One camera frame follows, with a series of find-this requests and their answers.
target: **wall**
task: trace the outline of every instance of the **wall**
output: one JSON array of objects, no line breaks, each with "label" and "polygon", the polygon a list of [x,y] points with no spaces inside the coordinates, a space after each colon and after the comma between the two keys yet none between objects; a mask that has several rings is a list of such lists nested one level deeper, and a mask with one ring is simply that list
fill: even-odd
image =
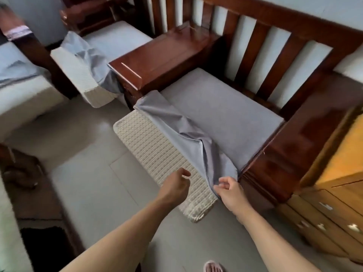
[{"label": "wall", "polygon": [[11,9],[23,18],[43,45],[62,40],[67,34],[59,11],[61,0],[7,0]]},{"label": "wall", "polygon": [[[164,31],[166,31],[166,5],[165,0],[160,1],[163,26]],[[361,13],[363,0],[265,1],[363,30],[363,14]],[[176,21],[179,24],[180,16],[182,15],[181,4],[182,0],[176,0]],[[151,10],[151,0],[149,0],[149,6],[149,9]],[[203,0],[193,0],[193,20],[199,25],[202,22],[202,9]],[[212,30],[217,34],[223,33],[226,16],[227,10],[225,8],[217,7],[212,22]],[[231,80],[234,80],[236,76],[255,23],[255,19],[244,16],[240,17],[225,71],[226,77]],[[273,27],[269,31],[250,75],[247,78],[245,85],[247,89],[255,93],[258,91],[289,36],[290,32],[276,27]],[[330,51],[330,47],[314,41],[306,44],[271,94],[269,101],[273,102],[278,107],[283,107]],[[335,68],[335,71],[363,83],[363,46],[344,59]]]}]

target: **pink slipper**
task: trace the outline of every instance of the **pink slipper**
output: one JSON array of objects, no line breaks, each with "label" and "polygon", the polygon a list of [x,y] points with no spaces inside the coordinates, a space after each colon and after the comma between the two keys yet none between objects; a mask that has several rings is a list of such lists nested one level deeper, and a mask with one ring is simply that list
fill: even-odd
[{"label": "pink slipper", "polygon": [[207,265],[209,265],[209,264],[214,264],[214,266],[215,266],[216,268],[220,269],[220,271],[222,271],[222,272],[223,272],[223,268],[222,268],[222,266],[221,266],[219,263],[216,263],[216,262],[215,262],[215,261],[213,261],[213,260],[209,260],[209,261],[207,261],[207,262],[204,264],[203,272],[206,272],[206,267],[207,267]]}]

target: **wooden backrest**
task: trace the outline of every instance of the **wooden backrest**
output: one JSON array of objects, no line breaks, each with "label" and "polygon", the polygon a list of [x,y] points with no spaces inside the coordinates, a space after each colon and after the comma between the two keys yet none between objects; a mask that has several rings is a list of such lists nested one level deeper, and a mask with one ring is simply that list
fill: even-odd
[{"label": "wooden backrest", "polygon": [[[280,115],[289,119],[314,91],[317,84],[348,54],[363,43],[363,31],[261,0],[203,0],[202,26],[211,28],[216,6],[228,9],[224,32],[229,50],[241,16],[256,19],[247,49],[240,63],[235,82],[243,86],[271,27],[291,32],[275,63],[258,89],[256,96],[268,100],[291,64],[309,41],[332,49],[295,94],[284,104]],[[176,25],[175,0],[166,0],[167,29]],[[155,34],[163,33],[160,0],[152,0]],[[183,21],[191,20],[193,0],[183,0]]]},{"label": "wooden backrest", "polygon": [[88,0],[63,9],[60,14],[66,27],[81,36],[120,20],[152,35],[144,0]]}]

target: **person's left hand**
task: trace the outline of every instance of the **person's left hand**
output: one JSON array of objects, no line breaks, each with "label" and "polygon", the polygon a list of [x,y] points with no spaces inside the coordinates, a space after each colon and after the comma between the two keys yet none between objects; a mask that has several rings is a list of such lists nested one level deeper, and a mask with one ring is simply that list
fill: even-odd
[{"label": "person's left hand", "polygon": [[184,168],[179,168],[171,173],[164,181],[157,195],[164,203],[173,209],[181,204],[188,196],[190,180],[183,177],[190,177],[191,174]]}]

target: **wrinkled fabric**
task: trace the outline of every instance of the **wrinkled fabric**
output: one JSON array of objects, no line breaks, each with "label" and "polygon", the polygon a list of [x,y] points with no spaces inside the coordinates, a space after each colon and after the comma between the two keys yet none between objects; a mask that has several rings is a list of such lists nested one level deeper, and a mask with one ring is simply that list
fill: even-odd
[{"label": "wrinkled fabric", "polygon": [[38,75],[50,78],[50,73],[46,69],[28,61],[15,60],[0,68],[0,88]]},{"label": "wrinkled fabric", "polygon": [[157,126],[206,179],[214,193],[213,185],[219,183],[220,177],[238,178],[233,162],[209,135],[197,127],[190,118],[182,115],[158,91],[151,91],[140,98],[134,108]]},{"label": "wrinkled fabric", "polygon": [[99,86],[116,94],[123,93],[123,88],[117,81],[116,74],[107,65],[109,61],[107,61],[106,56],[90,46],[77,33],[69,31],[61,47],[84,61]]}]

